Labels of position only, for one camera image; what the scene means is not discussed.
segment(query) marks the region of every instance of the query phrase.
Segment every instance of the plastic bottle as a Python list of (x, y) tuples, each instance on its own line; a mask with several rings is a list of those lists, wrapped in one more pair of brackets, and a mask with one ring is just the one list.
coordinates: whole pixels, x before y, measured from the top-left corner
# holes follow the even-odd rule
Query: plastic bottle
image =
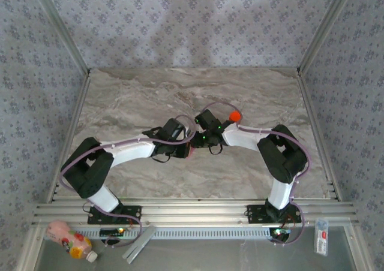
[(97, 258), (97, 254), (92, 251), (91, 241), (80, 233), (71, 231), (64, 221), (51, 222), (47, 227), (46, 234), (49, 239), (62, 245), (73, 258), (85, 258), (89, 262), (93, 262)]

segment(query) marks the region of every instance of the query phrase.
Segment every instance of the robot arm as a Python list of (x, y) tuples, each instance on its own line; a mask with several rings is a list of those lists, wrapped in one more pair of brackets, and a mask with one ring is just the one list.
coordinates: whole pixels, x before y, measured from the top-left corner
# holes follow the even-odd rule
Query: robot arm
[[(183, 144), (156, 142), (176, 142), (183, 131), (187, 132), (186, 127), (173, 118), (169, 119), (164, 127), (145, 131), (140, 137), (128, 140), (128, 144), (120, 144), (127, 140), (100, 143), (93, 137), (87, 138), (63, 165), (62, 170), (92, 148), (99, 146), (99, 150), (73, 164), (64, 177), (82, 198), (87, 198), (105, 212), (119, 213), (122, 203), (104, 184), (109, 170), (114, 166), (158, 154), (165, 154), (169, 158), (186, 158), (191, 147), (211, 150), (211, 147), (220, 145), (222, 150), (223, 146), (240, 146), (259, 151), (263, 156), (269, 172), (274, 177), (271, 193), (266, 201), (266, 210), (271, 218), (278, 218), (289, 204), (289, 194), (295, 176), (303, 171), (307, 163), (305, 154), (296, 144), (270, 134), (270, 131), (277, 131), (294, 138), (288, 128), (278, 125), (272, 130), (261, 132), (255, 128), (242, 127), (232, 121), (221, 123), (209, 110), (196, 116), (195, 121), (203, 131), (196, 132), (189, 142)], [(283, 146), (285, 150), (281, 152), (279, 147)], [(88, 165), (87, 160), (94, 162)]]

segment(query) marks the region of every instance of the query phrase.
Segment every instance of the black bracket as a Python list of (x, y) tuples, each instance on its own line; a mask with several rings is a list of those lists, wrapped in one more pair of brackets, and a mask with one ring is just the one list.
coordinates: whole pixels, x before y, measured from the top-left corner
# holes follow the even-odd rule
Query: black bracket
[[(142, 217), (142, 207), (141, 206), (123, 206), (121, 209), (120, 215), (131, 215), (140, 220)], [(127, 218), (120, 217), (111, 217), (109, 215), (105, 215), (98, 211), (95, 207), (91, 207), (88, 213), (88, 224), (89, 225), (128, 225), (128, 224), (136, 224), (135, 220), (130, 222)]]
[(249, 224), (288, 224), (301, 223), (301, 214), (299, 209), (292, 204), (287, 205), (284, 213), (279, 218), (273, 218), (267, 214), (266, 205), (248, 205), (244, 215), (248, 217)]

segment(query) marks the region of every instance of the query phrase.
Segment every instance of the wall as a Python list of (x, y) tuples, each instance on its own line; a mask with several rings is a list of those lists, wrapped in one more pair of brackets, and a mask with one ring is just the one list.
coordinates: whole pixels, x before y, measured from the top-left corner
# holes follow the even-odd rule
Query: wall
[(0, 270), (14, 270), (83, 74), (37, 0), (0, 0), (0, 10)]
[(384, 0), (348, 0), (305, 75), (345, 200), (384, 270)]
[(53, 1), (89, 67), (294, 67), (332, 0)]

